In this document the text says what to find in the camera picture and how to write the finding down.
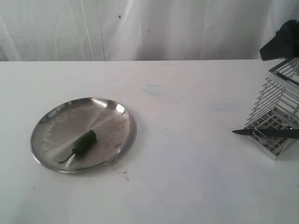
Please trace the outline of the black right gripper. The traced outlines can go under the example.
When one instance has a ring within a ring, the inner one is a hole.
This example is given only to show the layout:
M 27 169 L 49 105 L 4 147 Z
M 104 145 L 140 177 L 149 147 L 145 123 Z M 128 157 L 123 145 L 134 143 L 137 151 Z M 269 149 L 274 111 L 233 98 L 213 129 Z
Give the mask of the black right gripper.
M 275 36 L 260 49 L 263 61 L 299 56 L 299 21 L 289 20 Z

